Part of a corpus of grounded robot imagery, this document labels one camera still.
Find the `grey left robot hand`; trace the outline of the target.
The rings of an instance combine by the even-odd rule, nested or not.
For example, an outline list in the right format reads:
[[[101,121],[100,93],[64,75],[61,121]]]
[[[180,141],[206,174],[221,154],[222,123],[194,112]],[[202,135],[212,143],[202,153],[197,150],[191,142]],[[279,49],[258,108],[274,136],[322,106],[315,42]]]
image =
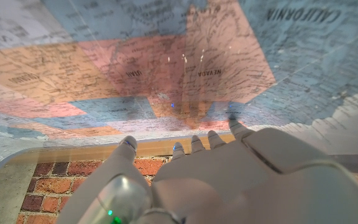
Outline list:
[[[191,154],[176,143],[148,184],[125,137],[75,191],[58,223],[358,223],[358,181],[342,165],[283,131],[253,131],[236,119],[235,139],[210,131]]]

